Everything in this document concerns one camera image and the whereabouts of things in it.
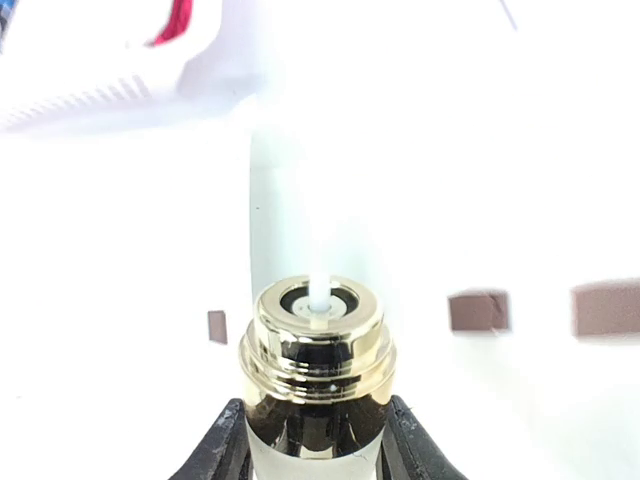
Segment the white plastic basket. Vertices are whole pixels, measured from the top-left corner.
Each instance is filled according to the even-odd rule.
[[[99,55],[0,55],[0,130],[89,109],[170,97],[186,63],[218,35],[221,16],[221,0],[194,0],[187,30],[155,47]]]

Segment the gold cap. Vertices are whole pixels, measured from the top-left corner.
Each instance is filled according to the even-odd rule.
[[[396,350],[368,289],[333,277],[331,308],[318,314],[308,286],[308,277],[288,278],[256,302],[240,344],[247,421],[284,453],[333,458],[382,431]]]

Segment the white container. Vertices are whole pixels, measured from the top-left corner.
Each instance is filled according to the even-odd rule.
[[[14,55],[7,48],[0,56],[0,131],[96,108],[171,97],[186,63],[218,35],[221,17],[221,0],[194,0],[187,30],[156,47],[90,53],[79,48],[60,54],[43,50],[39,55]],[[28,18],[18,15],[16,19],[19,22],[12,23],[12,29],[27,28]]]

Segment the red cloth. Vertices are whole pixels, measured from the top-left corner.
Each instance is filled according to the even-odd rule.
[[[173,0],[169,23],[167,23],[162,33],[154,40],[153,44],[161,45],[182,35],[189,27],[192,10],[193,0]]]

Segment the brown square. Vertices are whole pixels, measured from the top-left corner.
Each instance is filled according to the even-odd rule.
[[[618,280],[573,289],[574,333],[640,333],[640,281]]]
[[[209,340],[212,342],[227,344],[227,315],[224,310],[213,310],[208,313]]]
[[[491,331],[509,328],[509,300],[506,292],[474,291],[449,297],[453,331]]]

